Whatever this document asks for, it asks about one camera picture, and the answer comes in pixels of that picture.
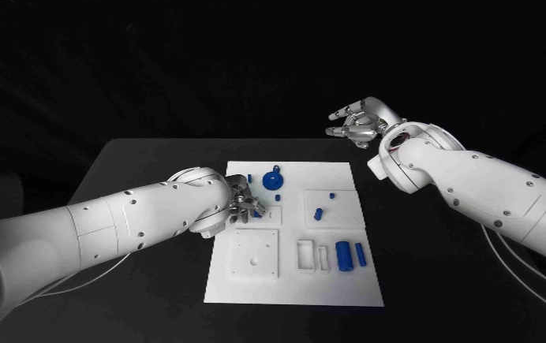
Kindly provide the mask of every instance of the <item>table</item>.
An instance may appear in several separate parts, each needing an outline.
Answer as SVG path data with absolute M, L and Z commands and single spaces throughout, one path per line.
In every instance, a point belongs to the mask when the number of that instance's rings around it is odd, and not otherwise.
M 184 233 L 128 256 L 93 284 L 41 297 L 0 324 L 0 341 L 543 341 L 546 306 L 505 272 L 479 225 L 431 185 L 407 195 L 340 139 L 121 139 L 103 147 L 70 203 L 228 160 L 349 162 L 384 308 L 203 304 L 212 240 Z M 114 262 L 77 277 L 92 277 Z

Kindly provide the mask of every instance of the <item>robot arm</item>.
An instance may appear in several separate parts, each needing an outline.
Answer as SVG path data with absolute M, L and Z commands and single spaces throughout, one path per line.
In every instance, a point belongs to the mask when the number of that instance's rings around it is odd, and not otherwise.
M 90 266 L 176 237 L 213 237 L 248 210 L 264 213 L 242 175 L 209 168 L 168 181 L 0 220 L 0 319 L 47 285 Z
M 382 135 L 368 167 L 400 190 L 427 184 L 440 191 L 452 209 L 531 250 L 546 255 L 546 180 L 492 156 L 466 151 L 434 125 L 407 122 L 372 97 L 329 115 L 346 117 L 326 133 L 345 136 L 361 148 Z

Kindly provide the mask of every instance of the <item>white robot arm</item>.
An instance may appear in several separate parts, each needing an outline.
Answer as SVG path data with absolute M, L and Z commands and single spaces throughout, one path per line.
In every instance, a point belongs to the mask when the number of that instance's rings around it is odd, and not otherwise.
M 209 168 L 49 211 L 0 220 L 0 319 L 50 284 L 176 237 L 213 237 L 248 211 L 264 213 L 245 177 Z
M 546 255 L 546 181 L 492 156 L 466 151 L 441 128 L 407 122 L 372 97 L 329 115 L 346 117 L 327 128 L 361 148 L 382 135 L 378 155 L 368 161 L 376 178 L 389 178 L 407 193 L 427 184 L 440 191 L 452 209 Z

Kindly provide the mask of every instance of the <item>black table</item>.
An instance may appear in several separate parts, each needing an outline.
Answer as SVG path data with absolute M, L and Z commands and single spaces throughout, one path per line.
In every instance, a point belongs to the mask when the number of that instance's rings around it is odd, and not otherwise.
M 212 240 L 184 233 L 128 256 L 93 284 L 12 311 L 0 341 L 543 341 L 546 305 L 505 272 L 479 225 L 430 185 L 407 195 L 348 140 L 111 141 L 70 203 L 228 160 L 349 162 L 384 308 L 203 304 Z M 75 279 L 106 269 L 101 264 Z

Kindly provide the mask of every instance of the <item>blue object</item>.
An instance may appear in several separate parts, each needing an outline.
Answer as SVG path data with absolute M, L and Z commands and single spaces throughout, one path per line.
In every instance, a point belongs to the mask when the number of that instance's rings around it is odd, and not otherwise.
M 316 211 L 314 211 L 314 219 L 319 221 L 322 218 L 322 209 L 317 208 Z
M 352 256 L 350 256 L 350 246 L 349 242 L 335 243 L 335 253 L 337 254 L 337 268 L 342 272 L 353 270 L 352 266 Z
M 358 255 L 358 263 L 361 267 L 366 266 L 366 258 L 363 257 L 363 250 L 361 249 L 361 243 L 355 244 L 355 254 Z
M 274 166 L 272 167 L 272 172 L 268 172 L 265 175 L 264 175 L 264 179 L 262 179 L 262 183 L 264 183 L 264 187 L 270 190 L 270 191 L 275 191 L 280 187 L 281 187 L 281 183 L 283 183 L 283 178 L 281 178 L 281 169 L 278 166 Z

